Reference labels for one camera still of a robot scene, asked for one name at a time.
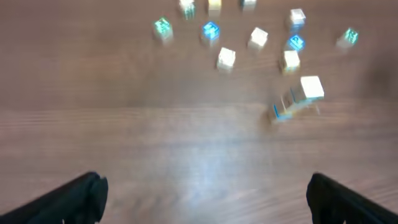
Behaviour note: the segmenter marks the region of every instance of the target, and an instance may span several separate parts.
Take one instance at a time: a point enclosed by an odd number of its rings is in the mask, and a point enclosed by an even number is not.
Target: wood grain
[[[305,191],[324,172],[398,212],[398,3],[223,1],[204,48],[205,1],[184,21],[171,0],[0,2],[0,213],[88,170],[109,179],[102,223],[311,223]],[[289,9],[307,15],[300,74],[279,75]],[[167,16],[162,47],[151,22]],[[246,49],[254,27],[269,40]],[[359,31],[348,53],[335,48]],[[237,53],[215,70],[221,46]],[[264,112],[301,75],[326,98],[270,127]]]

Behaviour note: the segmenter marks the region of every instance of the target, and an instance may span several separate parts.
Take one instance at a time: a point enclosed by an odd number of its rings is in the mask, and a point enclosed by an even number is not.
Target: wooden table
[[[102,223],[310,223],[320,171],[398,212],[398,2],[223,2],[220,45],[199,41],[205,1],[183,20],[171,0],[0,2],[0,213],[88,170],[109,180]],[[279,74],[284,19],[301,7],[297,75]],[[174,43],[151,23],[167,16]],[[269,33],[257,56],[253,28]],[[335,40],[359,31],[348,53]],[[221,46],[231,74],[215,70]],[[320,116],[270,127],[267,105],[318,75]]]

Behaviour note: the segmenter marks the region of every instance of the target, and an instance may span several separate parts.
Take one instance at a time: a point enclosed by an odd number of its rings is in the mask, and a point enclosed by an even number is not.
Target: white cube
[[[221,13],[221,0],[208,0],[209,16],[219,16]]]
[[[235,51],[223,47],[218,55],[217,67],[231,71],[235,63],[235,58]]]
[[[318,76],[301,77],[300,83],[300,88],[293,92],[296,102],[324,97],[325,93]]]
[[[294,72],[300,68],[299,54],[295,50],[284,51],[281,65],[284,73]]]
[[[190,7],[193,4],[193,0],[180,0],[180,7],[185,9],[186,7]]]
[[[295,113],[298,110],[324,97],[322,84],[317,76],[301,77],[300,84],[291,88],[282,97],[282,104],[286,113]]]
[[[253,10],[256,7],[256,0],[241,0],[244,11]]]
[[[298,32],[305,23],[305,15],[301,9],[290,10],[289,19],[287,19],[287,27],[291,32]]]
[[[292,22],[301,22],[305,20],[305,15],[302,9],[292,9],[290,10],[290,20]]]
[[[268,39],[268,33],[258,27],[254,29],[251,33],[251,38],[249,40],[248,46],[262,49]]]

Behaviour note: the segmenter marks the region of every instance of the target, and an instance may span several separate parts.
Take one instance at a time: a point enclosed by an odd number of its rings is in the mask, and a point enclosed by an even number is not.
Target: green cube
[[[349,28],[344,33],[344,39],[346,39],[348,42],[350,42],[354,45],[358,41],[358,32],[356,32],[352,28]]]
[[[354,29],[349,28],[338,40],[337,46],[347,49],[355,45],[358,41],[358,32]]]
[[[163,41],[173,38],[173,29],[171,23],[164,17],[154,22],[155,34]]]

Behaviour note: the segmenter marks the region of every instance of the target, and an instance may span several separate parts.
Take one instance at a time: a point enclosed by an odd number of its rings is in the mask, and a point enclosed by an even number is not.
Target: white block
[[[251,33],[249,45],[258,46],[260,49],[263,48],[267,42],[268,33],[258,27]]]
[[[217,67],[230,71],[234,66],[235,58],[235,51],[223,47],[218,55]]]
[[[219,16],[221,13],[221,0],[208,0],[209,16]]]
[[[186,7],[190,7],[193,4],[193,0],[180,0],[180,7],[185,9]]]
[[[253,10],[256,7],[256,0],[241,0],[244,11]]]
[[[300,82],[306,99],[323,98],[325,96],[318,76],[301,77]]]
[[[284,52],[285,68],[297,68],[300,66],[299,54],[295,50],[286,50]]]
[[[296,22],[303,22],[305,20],[305,15],[302,9],[292,9],[290,10],[290,20],[295,24]]]

